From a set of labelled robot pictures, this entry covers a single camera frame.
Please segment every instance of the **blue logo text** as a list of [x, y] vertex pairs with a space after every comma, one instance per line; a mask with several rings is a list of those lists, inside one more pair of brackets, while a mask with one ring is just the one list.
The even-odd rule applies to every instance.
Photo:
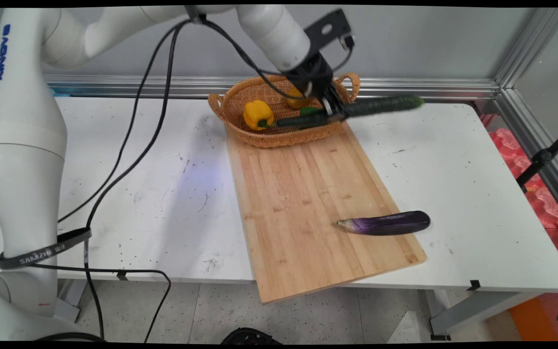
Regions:
[[7, 53], [7, 35], [10, 33], [10, 25], [6, 24], [6, 26], [4, 26], [3, 29], [3, 37], [1, 40], [1, 46], [0, 46], [0, 80], [4, 77], [4, 68], [6, 68], [6, 66], [4, 65], [4, 61], [6, 60], [6, 53]]

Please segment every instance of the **white table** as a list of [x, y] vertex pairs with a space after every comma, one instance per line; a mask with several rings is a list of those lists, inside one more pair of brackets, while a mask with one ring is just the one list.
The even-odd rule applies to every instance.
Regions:
[[[58, 97], [68, 125], [60, 216], [109, 174], [130, 121], [132, 99]], [[119, 171], [145, 148], [159, 99], [139, 102]], [[428, 260], [354, 287], [479, 292], [436, 309], [434, 332], [483, 320], [543, 292], [558, 292], [558, 252], [472, 108], [426, 104], [412, 112], [348, 121], [400, 210], [423, 210], [432, 225], [416, 233]], [[59, 232], [85, 225], [91, 204]], [[2, 240], [0, 234], [0, 252]], [[170, 100], [161, 135], [145, 159], [100, 205], [90, 240], [93, 268], [160, 269], [173, 281], [250, 283], [246, 249], [221, 121], [204, 100]], [[82, 244], [58, 256], [82, 266]], [[85, 278], [60, 271], [60, 278]], [[96, 273], [97, 279], [117, 280]], [[128, 274], [129, 280], [162, 280]], [[440, 292], [428, 298], [441, 298]]]

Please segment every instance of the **yellow bell pepper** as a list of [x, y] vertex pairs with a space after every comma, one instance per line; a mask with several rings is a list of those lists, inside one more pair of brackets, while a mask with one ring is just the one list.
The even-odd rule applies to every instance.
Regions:
[[275, 122], [270, 106], [259, 99], [244, 105], [243, 117], [247, 126], [254, 131], [265, 130]]
[[[292, 97], [303, 97], [303, 94], [297, 88], [293, 88], [293, 89], [289, 90], [287, 92], [287, 95], [291, 95]], [[292, 99], [292, 98], [284, 97], [284, 99], [285, 99], [286, 104], [288, 104], [288, 106], [290, 106], [290, 108], [292, 108], [292, 109], [305, 108], [311, 102], [311, 98], [308, 98], [308, 99]]]

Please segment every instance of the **white robotic arm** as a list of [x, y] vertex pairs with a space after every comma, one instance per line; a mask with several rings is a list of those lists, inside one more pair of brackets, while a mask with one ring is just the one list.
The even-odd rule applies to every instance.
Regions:
[[[204, 5], [197, 6], [197, 11], [211, 14], [233, 7], [244, 31], [277, 69], [299, 71], [304, 64], [311, 65], [306, 62], [311, 58], [310, 39], [283, 5]], [[84, 27], [65, 9], [4, 11], [0, 23], [0, 227], [5, 258], [57, 242], [67, 133], [40, 62], [76, 68], [134, 33], [184, 14], [184, 6], [107, 7], [97, 22]], [[327, 66], [316, 69], [329, 70]], [[295, 83], [302, 91], [311, 91], [308, 84]], [[57, 258], [41, 263], [56, 265]], [[8, 292], [4, 302], [11, 303], [15, 314], [22, 310], [52, 317], [56, 290], [55, 270], [18, 268], [0, 273], [0, 294]], [[0, 326], [0, 339], [44, 335], [47, 329], [34, 318], [11, 317], [8, 329]]]

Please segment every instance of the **wicker basket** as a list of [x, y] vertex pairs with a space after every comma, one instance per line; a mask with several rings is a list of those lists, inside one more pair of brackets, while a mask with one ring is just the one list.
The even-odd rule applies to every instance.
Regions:
[[[348, 78], [352, 81], [352, 93], [341, 85], [341, 82]], [[293, 85], [286, 79], [277, 75], [269, 76], [268, 79], [282, 91], [290, 90]], [[359, 91], [359, 77], [354, 73], [342, 75], [333, 81], [339, 97], [344, 103], [353, 102]], [[266, 102], [275, 115], [275, 120], [295, 117], [299, 115], [299, 110], [290, 108], [286, 104], [284, 97], [273, 91], [262, 78], [252, 78], [239, 82], [230, 88], [224, 97], [216, 94], [208, 96], [208, 104], [227, 126], [228, 132], [233, 132], [238, 139], [250, 145], [262, 148], [273, 146], [293, 145], [303, 142], [323, 139], [337, 132], [341, 127], [339, 122], [334, 122], [325, 126], [318, 126], [299, 130], [296, 127], [273, 127], [263, 131], [253, 131], [244, 123], [242, 113], [247, 102], [261, 99]], [[321, 104], [314, 100], [310, 106], [322, 108]]]

